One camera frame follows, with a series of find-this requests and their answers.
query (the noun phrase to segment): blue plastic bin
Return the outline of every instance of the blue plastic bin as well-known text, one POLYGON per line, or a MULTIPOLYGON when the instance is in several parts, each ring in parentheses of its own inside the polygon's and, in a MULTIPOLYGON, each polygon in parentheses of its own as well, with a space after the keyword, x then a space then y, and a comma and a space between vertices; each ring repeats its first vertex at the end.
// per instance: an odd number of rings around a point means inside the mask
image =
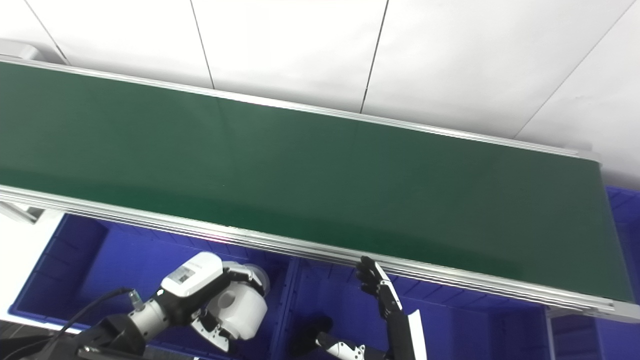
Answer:
MULTIPOLYGON (((91 300, 120 286, 136 288, 146 299, 166 274, 202 250, 267 271, 272 289, 258 334, 239 341, 234 355, 217 351, 189 327, 168 329, 151 345, 205 359, 288 359, 291 336, 308 316, 322 313, 334 319, 333 335, 387 349, 376 300, 360 291, 352 267, 74 215, 64 217, 10 312, 63 324, 91 300)), ((422 313, 429 360, 550 358, 540 305, 402 277, 393 281, 405 308, 422 313)), ((112 299, 77 327, 130 309, 126 297, 112 299)), ((315 359, 331 357, 320 350, 304 357, 315 359)))
MULTIPOLYGON (((636 302, 640 304, 640 192, 607 187, 636 302)), ((552 320, 557 360, 640 360, 640 324, 586 316, 552 320)))

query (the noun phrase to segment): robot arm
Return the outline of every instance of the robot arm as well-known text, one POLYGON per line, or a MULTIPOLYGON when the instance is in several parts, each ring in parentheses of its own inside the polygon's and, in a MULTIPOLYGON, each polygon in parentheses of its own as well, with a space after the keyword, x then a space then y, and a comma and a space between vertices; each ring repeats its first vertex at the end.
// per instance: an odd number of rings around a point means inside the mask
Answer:
POLYGON ((201 252, 167 275, 145 303, 132 291, 134 311, 107 316, 77 336, 54 338, 37 359, 89 359, 107 350, 119 352, 123 357, 141 356, 147 342, 160 332, 186 325, 194 327, 216 347, 229 351, 230 340, 255 335, 266 312, 263 296, 268 287, 268 278, 257 266, 222 262, 213 253, 201 252), (233 310, 232 315, 249 314, 249 318, 240 318, 251 321, 253 328, 248 331, 237 323, 237 318, 220 311, 219 297, 230 290, 239 295, 227 307, 233 310), (244 311, 248 306, 254 309, 244 311))
POLYGON ((373 259, 362 256, 356 264, 362 291, 378 299, 380 316, 387 321, 389 350, 384 353, 365 345, 341 341, 326 332, 316 337, 316 345, 342 360, 427 360, 420 311, 403 311, 393 283, 373 259))

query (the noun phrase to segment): white wall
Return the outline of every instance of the white wall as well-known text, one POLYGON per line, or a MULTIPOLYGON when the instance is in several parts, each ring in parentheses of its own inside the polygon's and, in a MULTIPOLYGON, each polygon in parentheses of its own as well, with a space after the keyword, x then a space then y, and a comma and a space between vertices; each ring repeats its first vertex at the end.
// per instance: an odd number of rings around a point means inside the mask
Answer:
POLYGON ((0 0, 0 38, 80 67, 592 149, 608 183, 640 189, 638 13, 634 0, 0 0))

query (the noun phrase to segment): black cable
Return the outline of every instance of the black cable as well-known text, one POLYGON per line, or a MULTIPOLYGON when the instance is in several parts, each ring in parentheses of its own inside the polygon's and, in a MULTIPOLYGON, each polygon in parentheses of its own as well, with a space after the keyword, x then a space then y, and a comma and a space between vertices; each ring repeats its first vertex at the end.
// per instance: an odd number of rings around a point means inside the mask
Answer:
POLYGON ((28 349, 28 348, 30 348, 30 347, 33 347, 33 346, 35 346, 35 345, 37 345, 37 344, 41 344, 41 343, 43 343, 43 342, 45 342, 45 341, 49 341, 49 340, 51 340, 51 339, 42 339, 42 340, 36 341, 36 342, 34 342, 34 343, 30 343, 30 344, 28 344, 28 345, 24 345, 23 347, 21 347, 21 348, 19 348, 19 349, 17 349, 17 350, 14 350, 11 354, 9 354, 9 355, 7 355, 7 356, 3 357, 3 360, 10 360, 10 359, 11 359, 11 356, 14 356, 15 354, 18 354, 19 352, 21 352, 21 351, 23 351, 23 350, 26 350, 26 349, 28 349))
POLYGON ((82 317, 87 311, 93 309, 96 305, 99 305, 100 303, 104 302, 105 300, 109 300, 112 297, 116 297, 118 295, 126 294, 126 293, 129 293, 129 292, 132 292, 132 291, 134 291, 134 290, 130 289, 130 288, 118 288, 118 289, 115 289, 113 291, 109 291, 108 293, 103 294, 101 297, 99 297, 99 298, 95 299, 94 301, 90 302, 87 306, 83 307, 82 310, 78 311, 71 319, 69 319, 69 321, 67 321, 67 323, 62 327, 62 329, 60 329, 60 331, 58 331, 51 338, 51 340, 49 340, 49 343, 46 344, 46 346, 44 347, 43 351, 48 349, 51 346, 51 344, 56 342, 56 340, 60 339, 60 336, 62 336, 62 334, 64 334, 65 331, 67 331, 67 329, 69 327, 71 327, 73 324, 75 324, 76 321, 78 321, 78 319, 80 319, 80 317, 82 317))

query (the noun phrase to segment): panel seam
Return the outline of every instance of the panel seam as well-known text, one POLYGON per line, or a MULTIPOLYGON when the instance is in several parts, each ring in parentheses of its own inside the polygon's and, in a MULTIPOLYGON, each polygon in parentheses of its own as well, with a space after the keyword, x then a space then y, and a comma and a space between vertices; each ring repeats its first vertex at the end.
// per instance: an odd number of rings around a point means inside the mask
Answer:
POLYGON ((200 39, 200 47, 202 47, 202 54, 204 55, 204 62, 207 65, 207 72, 209 73, 209 80, 211 81, 211 88, 215 89, 216 85, 213 83, 213 75, 211 74, 211 68, 209 67, 209 59, 207 58, 207 51, 205 50, 204 42, 202 41, 202 34, 200 32, 200 25, 198 24, 198 17, 196 16, 196 9, 193 6, 193 0, 189 0, 189 3, 191 4, 191 12, 193 13, 193 20, 196 22, 196 30, 198 30, 198 38, 200 39))
POLYGON ((376 62, 376 55, 378 53, 378 45, 380 44, 380 36, 382 36, 382 27, 385 25, 385 17, 387 16, 387 8, 389 7, 389 0, 385 3, 385 11, 382 13, 382 21, 380 22, 380 30, 378 31, 378 39, 376 40, 376 47, 373 50, 373 58, 371 59, 371 67, 369 67, 369 76, 367 76, 367 85, 364 88, 364 95, 362 97, 362 104, 360 105, 360 113, 364 109, 364 102, 367 99, 367 92, 369 91, 369 83, 371 82, 371 73, 373 72, 373 64, 376 62))
POLYGON ((36 11, 34 11, 34 9, 31 7, 31 4, 29 4, 29 2, 27 0, 24 0, 24 3, 27 5, 29 10, 31 10, 31 13, 33 14, 33 16, 35 16, 36 20, 38 21, 38 23, 40 24, 40 26, 42 27, 44 32, 47 33, 47 36, 49 37, 49 39, 51 39, 51 42, 53 43, 53 46, 56 47, 56 50, 58 50, 58 53, 60 54, 60 56, 62 56, 62 59, 65 62, 65 65, 71 65, 71 63, 69 62, 69 59, 67 58, 65 53, 62 51, 62 49, 60 49, 60 46, 58 45, 56 40, 53 38, 53 36, 51 35, 51 33, 49 32, 47 27, 44 26, 44 23, 42 22, 42 20, 40 20, 40 17, 38 16, 38 14, 36 14, 36 11))
POLYGON ((520 128, 520 130, 518 130, 518 132, 516 133, 516 135, 514 135, 512 138, 515 139, 518 137, 518 135, 520 135, 520 133, 522 132, 522 130, 524 130, 525 127, 527 127, 527 125, 530 123, 531 120, 533 120, 533 118, 540 112, 540 110, 544 107, 544 105, 546 105, 546 103, 549 102, 549 100, 556 94, 556 92, 558 90, 560 90, 560 88, 564 85, 564 83, 567 81, 567 79, 569 79, 571 77, 571 75, 576 71, 576 69, 578 69, 580 67, 580 65, 582 65, 582 63, 584 62, 584 60, 593 52, 593 50, 600 45, 600 42, 602 42, 602 39, 604 39, 609 32, 611 31, 611 29, 613 29, 613 27, 615 27, 615 25, 620 21, 620 19, 622 19, 623 16, 625 16, 625 14, 629 11, 629 9, 631 9, 631 6, 633 6, 636 3, 636 0, 633 0, 631 2, 631 4, 625 9, 625 11, 622 12, 622 14, 620 14, 620 16, 613 22, 613 24, 611 24, 611 26, 609 26, 609 29, 607 29, 607 31, 605 31, 605 33, 598 39, 598 41, 596 41, 595 44, 593 44, 593 46, 591 47, 591 49, 582 57, 582 59, 578 62, 578 64, 576 64, 576 66, 573 67, 573 69, 569 72, 569 74, 567 74, 567 76, 564 77, 564 79, 560 82, 560 84, 556 87, 556 89, 544 100, 544 102, 542 102, 542 104, 538 107, 538 109, 533 113, 533 115, 531 115, 531 117, 529 118, 529 120, 527 120, 524 125, 520 128))

